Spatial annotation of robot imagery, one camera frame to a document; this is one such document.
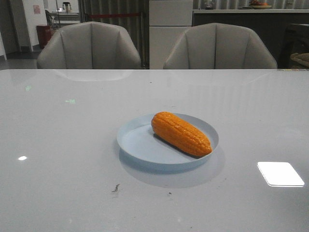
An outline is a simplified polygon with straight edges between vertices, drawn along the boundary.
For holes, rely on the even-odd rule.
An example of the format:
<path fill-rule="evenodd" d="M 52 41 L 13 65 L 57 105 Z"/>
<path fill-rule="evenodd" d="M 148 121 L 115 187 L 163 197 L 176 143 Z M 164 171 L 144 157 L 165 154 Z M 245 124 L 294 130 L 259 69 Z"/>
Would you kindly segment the pink wall notice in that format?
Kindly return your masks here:
<path fill-rule="evenodd" d="M 33 12 L 35 15 L 39 15 L 41 13 L 41 9 L 39 5 L 33 5 Z"/>

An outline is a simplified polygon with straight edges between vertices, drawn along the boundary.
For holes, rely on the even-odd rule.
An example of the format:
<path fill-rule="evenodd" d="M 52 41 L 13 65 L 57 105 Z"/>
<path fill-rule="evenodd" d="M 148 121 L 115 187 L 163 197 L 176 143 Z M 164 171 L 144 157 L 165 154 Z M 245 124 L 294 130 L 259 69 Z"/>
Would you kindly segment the dark wooden chair far right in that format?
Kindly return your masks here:
<path fill-rule="evenodd" d="M 309 68 L 309 25 L 290 24 L 285 30 L 278 58 L 280 69 Z"/>

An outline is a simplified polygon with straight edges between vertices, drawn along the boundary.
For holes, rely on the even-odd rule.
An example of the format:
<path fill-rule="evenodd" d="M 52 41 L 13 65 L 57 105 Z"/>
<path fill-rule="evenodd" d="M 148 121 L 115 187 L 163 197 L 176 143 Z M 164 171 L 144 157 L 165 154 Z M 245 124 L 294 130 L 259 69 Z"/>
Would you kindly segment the grey chair on left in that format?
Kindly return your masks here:
<path fill-rule="evenodd" d="M 56 31 L 37 59 L 39 69 L 140 69 L 141 59 L 124 27 L 85 22 Z"/>

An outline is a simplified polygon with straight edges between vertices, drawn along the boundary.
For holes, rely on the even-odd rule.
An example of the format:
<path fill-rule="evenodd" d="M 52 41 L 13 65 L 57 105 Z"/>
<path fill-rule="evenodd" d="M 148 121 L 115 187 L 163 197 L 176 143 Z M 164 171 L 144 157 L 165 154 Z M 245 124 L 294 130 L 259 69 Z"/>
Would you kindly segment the light blue round plate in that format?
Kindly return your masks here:
<path fill-rule="evenodd" d="M 212 147 L 210 154 L 202 158 L 195 158 L 165 142 L 153 132 L 151 119 L 154 114 L 149 114 L 125 123 L 117 133 L 117 142 L 127 161 L 137 169 L 160 173 L 179 173 L 220 160 L 222 150 L 215 128 L 194 116 L 179 113 L 176 115 L 193 124 L 208 136 Z"/>

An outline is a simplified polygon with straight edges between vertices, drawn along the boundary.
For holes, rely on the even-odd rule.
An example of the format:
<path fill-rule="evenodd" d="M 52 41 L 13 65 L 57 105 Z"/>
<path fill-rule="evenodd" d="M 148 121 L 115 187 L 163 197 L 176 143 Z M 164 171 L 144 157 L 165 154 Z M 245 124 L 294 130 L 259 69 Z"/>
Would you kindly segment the red bin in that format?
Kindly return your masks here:
<path fill-rule="evenodd" d="M 49 25 L 37 25 L 36 26 L 39 46 L 44 48 L 51 39 L 51 28 Z"/>

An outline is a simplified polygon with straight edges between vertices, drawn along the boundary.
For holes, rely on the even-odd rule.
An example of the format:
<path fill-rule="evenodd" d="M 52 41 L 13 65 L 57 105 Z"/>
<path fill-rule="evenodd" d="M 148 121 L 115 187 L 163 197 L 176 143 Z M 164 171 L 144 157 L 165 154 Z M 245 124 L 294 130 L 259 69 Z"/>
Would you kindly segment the grey chair on right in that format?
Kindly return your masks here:
<path fill-rule="evenodd" d="M 185 30 L 164 69 L 276 69 L 277 62 L 250 28 L 209 23 Z"/>

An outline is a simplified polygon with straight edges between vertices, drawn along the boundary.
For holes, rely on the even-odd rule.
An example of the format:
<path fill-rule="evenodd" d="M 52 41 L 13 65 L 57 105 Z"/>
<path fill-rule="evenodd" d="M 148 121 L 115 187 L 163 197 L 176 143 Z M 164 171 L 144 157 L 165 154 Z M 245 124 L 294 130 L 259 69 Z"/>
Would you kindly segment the dark counter with grey top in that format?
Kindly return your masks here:
<path fill-rule="evenodd" d="M 308 9 L 193 10 L 192 18 L 193 26 L 223 23 L 254 30 L 278 62 L 285 30 L 290 24 L 309 24 L 309 11 Z"/>

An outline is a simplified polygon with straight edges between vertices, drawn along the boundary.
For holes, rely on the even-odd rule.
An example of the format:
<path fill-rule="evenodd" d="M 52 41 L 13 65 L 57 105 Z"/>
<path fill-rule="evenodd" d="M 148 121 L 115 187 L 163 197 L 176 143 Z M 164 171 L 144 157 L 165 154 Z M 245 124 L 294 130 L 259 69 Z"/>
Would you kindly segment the background white table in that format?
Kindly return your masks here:
<path fill-rule="evenodd" d="M 45 15 L 47 24 L 52 29 L 80 23 L 79 13 L 75 12 L 49 12 L 45 10 Z"/>

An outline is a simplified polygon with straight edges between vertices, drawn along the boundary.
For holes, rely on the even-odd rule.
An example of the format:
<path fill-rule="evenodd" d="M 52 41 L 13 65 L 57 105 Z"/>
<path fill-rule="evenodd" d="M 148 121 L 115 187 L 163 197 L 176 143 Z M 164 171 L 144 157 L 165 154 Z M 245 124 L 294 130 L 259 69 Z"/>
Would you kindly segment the red barrier belt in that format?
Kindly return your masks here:
<path fill-rule="evenodd" d="M 142 13 L 126 13 L 126 14 L 93 14 L 88 15 L 89 18 L 124 18 L 141 16 Z"/>

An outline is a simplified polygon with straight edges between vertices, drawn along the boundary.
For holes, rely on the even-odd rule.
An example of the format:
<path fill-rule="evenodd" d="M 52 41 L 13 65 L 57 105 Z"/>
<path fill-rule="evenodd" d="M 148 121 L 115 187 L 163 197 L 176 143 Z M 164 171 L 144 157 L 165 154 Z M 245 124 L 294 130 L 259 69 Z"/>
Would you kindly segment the fruit bowl on counter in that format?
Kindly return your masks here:
<path fill-rule="evenodd" d="M 263 3 L 259 0 L 249 1 L 249 6 L 253 9 L 270 9 L 272 7 L 272 5 L 268 5 L 267 3 Z"/>

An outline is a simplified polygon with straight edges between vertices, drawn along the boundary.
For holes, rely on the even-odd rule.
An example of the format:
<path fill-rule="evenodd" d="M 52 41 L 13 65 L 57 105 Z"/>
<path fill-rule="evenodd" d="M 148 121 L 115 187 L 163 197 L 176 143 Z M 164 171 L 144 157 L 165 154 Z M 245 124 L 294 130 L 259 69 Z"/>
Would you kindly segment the orange toy corn cob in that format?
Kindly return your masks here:
<path fill-rule="evenodd" d="M 203 157 L 212 152 L 208 137 L 173 113 L 155 114 L 151 126 L 157 136 L 189 155 Z"/>

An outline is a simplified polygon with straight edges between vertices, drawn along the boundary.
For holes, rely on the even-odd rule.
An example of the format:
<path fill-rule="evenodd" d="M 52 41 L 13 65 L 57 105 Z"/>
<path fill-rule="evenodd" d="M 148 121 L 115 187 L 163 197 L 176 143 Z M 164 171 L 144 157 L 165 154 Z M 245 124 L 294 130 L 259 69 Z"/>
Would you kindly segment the grey chair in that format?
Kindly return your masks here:
<path fill-rule="evenodd" d="M 37 59 L 39 69 L 140 69 L 141 59 L 124 27 L 85 22 L 56 31 Z"/>
<path fill-rule="evenodd" d="M 164 69 L 276 69 L 277 62 L 250 28 L 209 23 L 185 30 Z"/>

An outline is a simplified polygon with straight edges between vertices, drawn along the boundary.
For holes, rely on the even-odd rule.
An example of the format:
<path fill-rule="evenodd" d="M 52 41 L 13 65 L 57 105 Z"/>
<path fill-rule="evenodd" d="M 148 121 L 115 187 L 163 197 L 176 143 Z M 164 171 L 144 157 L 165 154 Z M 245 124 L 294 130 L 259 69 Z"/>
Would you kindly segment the white cabinet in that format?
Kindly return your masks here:
<path fill-rule="evenodd" d="M 192 25 L 192 0 L 149 1 L 149 65 L 162 69 L 178 36 Z"/>

